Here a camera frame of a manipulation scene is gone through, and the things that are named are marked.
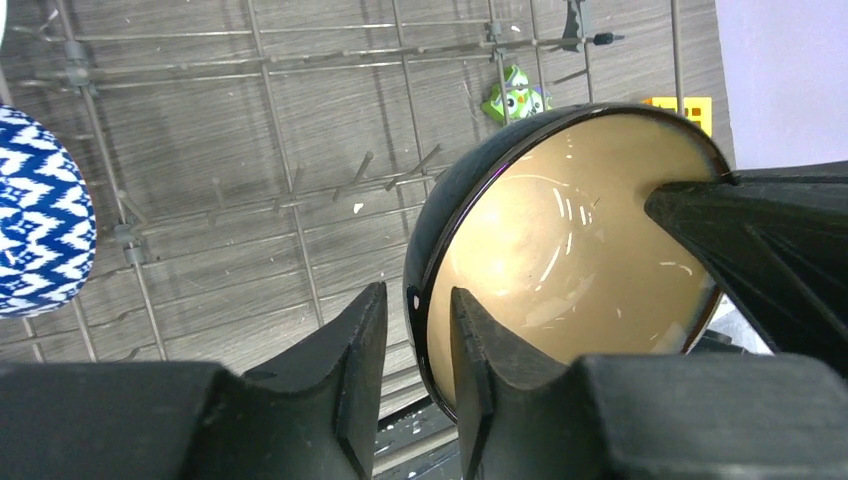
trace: black bowl rim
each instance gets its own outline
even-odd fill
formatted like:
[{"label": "black bowl rim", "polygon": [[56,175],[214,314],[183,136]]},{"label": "black bowl rim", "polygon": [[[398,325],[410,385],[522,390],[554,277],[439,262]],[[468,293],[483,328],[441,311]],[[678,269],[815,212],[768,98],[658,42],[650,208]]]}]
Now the black bowl rim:
[{"label": "black bowl rim", "polygon": [[[735,183],[721,150],[703,130],[684,117],[646,104],[595,103],[550,110],[516,122],[498,132],[495,136],[514,135],[523,138],[518,139],[505,153],[494,156],[488,165],[479,165],[477,169],[472,171],[463,171],[463,167],[467,167],[463,165],[464,159],[477,152],[480,146],[464,155],[442,176],[442,181],[433,188],[424,207],[422,207],[410,237],[403,272],[404,284],[406,285],[404,310],[407,329],[412,340],[412,348],[421,378],[435,403],[454,422],[456,422],[456,413],[436,387],[427,351],[427,320],[436,279],[435,274],[438,272],[438,267],[441,265],[450,242],[462,225],[462,221],[480,197],[509,166],[518,161],[525,153],[551,136],[579,123],[620,114],[646,115],[676,124],[688,131],[701,140],[706,151],[712,150],[711,161],[719,181]],[[490,137],[481,146],[487,145],[491,138],[494,137]],[[445,182],[445,179],[448,178],[454,179],[449,187],[450,190],[447,190],[447,182]],[[440,204],[433,203],[434,199],[437,199]],[[422,219],[427,224],[425,227],[422,227]],[[422,235],[419,229],[422,232],[425,229],[430,232],[438,231],[438,236],[427,238],[427,235]],[[416,244],[416,240],[420,240],[422,237],[423,241]],[[707,305],[715,307],[719,295],[718,286],[715,286],[711,295],[708,296],[709,302]],[[415,308],[416,297],[418,308]],[[703,318],[698,321],[696,328],[687,338],[681,353],[688,352],[698,341],[709,322],[712,310],[713,308],[705,309]]]}]

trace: green owl toy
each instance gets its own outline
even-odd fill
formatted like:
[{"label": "green owl toy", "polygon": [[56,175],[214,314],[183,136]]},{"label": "green owl toy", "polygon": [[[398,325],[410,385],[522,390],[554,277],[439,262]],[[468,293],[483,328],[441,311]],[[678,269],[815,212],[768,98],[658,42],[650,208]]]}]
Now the green owl toy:
[{"label": "green owl toy", "polygon": [[[542,111],[541,87],[512,88],[529,85],[530,83],[527,75],[520,68],[512,65],[504,69],[504,80],[508,89],[506,92],[506,108],[510,119],[527,118]],[[544,102],[544,109],[550,109],[551,95],[548,92],[545,92]],[[488,100],[483,102],[481,108],[486,115],[492,117],[496,122],[505,124],[503,104],[500,85],[495,84],[492,86],[492,94]]]}]

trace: zigzag pattern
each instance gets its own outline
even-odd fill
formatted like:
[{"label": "zigzag pattern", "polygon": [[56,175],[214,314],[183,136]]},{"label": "zigzag pattern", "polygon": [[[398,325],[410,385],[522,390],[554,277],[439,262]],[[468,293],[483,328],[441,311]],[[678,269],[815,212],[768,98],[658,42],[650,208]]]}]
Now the zigzag pattern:
[{"label": "zigzag pattern", "polygon": [[94,208],[67,150],[0,105],[0,318],[68,303],[94,262]]}]

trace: bowl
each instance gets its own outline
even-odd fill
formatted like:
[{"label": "bowl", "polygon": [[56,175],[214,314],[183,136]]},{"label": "bowl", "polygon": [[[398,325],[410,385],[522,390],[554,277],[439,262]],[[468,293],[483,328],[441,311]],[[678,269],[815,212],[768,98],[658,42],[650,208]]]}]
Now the bowl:
[{"label": "bowl", "polygon": [[672,181],[730,178],[695,124],[646,105],[556,109],[462,157],[425,202],[404,265],[421,376],[455,420],[450,292],[568,364],[587,353],[685,353],[719,291],[644,212]]},{"label": "bowl", "polygon": [[68,151],[0,105],[0,318],[68,303],[91,271],[95,236],[91,197]]}]

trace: gray wood surface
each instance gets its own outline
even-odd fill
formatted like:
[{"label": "gray wood surface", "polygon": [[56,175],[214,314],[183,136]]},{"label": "gray wood surface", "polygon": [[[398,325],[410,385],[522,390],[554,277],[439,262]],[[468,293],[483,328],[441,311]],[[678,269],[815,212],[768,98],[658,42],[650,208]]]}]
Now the gray wood surface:
[{"label": "gray wood surface", "polygon": [[[596,100],[632,100],[673,95],[670,7],[667,0],[590,0],[596,31],[627,39],[592,50]],[[732,158],[727,101],[712,0],[683,0],[687,95],[713,97],[714,138]],[[405,22],[485,19],[485,0],[401,0]],[[205,32],[250,29],[240,0],[74,0],[74,24],[84,35]],[[532,35],[527,0],[499,0],[498,16],[512,38]],[[9,25],[39,28],[53,10],[50,2],[12,0]],[[565,3],[539,0],[542,38],[562,33]],[[393,22],[389,0],[338,2],[257,0],[261,28],[314,27]],[[43,31],[60,35],[57,23]],[[483,40],[482,24],[407,27],[411,45],[448,45]],[[332,52],[397,46],[391,28],[283,33],[264,36],[268,55]],[[86,42],[100,68],[256,56],[250,35],[145,41]],[[512,55],[538,81],[531,53]],[[66,135],[91,133],[82,102],[73,93],[31,88],[21,82],[64,68],[62,45],[38,42],[9,31],[2,65],[16,104],[48,128]],[[546,53],[547,81],[583,68],[583,57]],[[497,81],[485,58],[412,63],[411,82],[425,153],[437,144],[433,165],[448,165],[497,130],[479,109]],[[243,371],[291,346],[317,328],[292,210],[270,209],[285,194],[285,178],[271,130],[268,102],[256,65],[191,68],[162,73],[127,73],[97,82],[98,113],[104,124],[121,188],[155,226],[145,233],[150,263],[145,277],[172,359],[221,361]],[[214,81],[196,76],[243,75]],[[162,82],[126,87],[127,83]],[[303,168],[301,192],[344,184],[367,150],[375,158],[368,178],[408,170],[418,161],[403,71],[391,65],[274,75],[272,88],[292,169]],[[584,77],[550,86],[553,103],[587,100]],[[100,239],[92,278],[80,299],[97,353],[103,361],[158,358],[135,275],[120,246],[110,241],[116,223],[114,198],[102,159],[90,140],[66,142],[89,181]],[[264,201],[264,211],[238,210],[218,217],[214,227],[203,212],[216,208],[212,179],[220,178],[228,205]],[[420,183],[398,191],[371,191],[301,206],[308,251],[324,317],[329,321],[371,281],[390,288],[389,343],[406,339],[400,274],[404,245],[424,200]],[[399,206],[402,213],[381,214]],[[167,221],[167,218],[199,215]],[[322,227],[330,222],[329,227]],[[87,361],[70,307],[33,320],[47,361]],[[21,322],[0,324],[0,344],[22,340]],[[0,347],[4,360],[33,361],[33,346]],[[401,344],[386,360],[386,374],[414,364]],[[394,410],[423,394],[410,387],[415,376],[384,385],[396,392],[383,407]]]}]

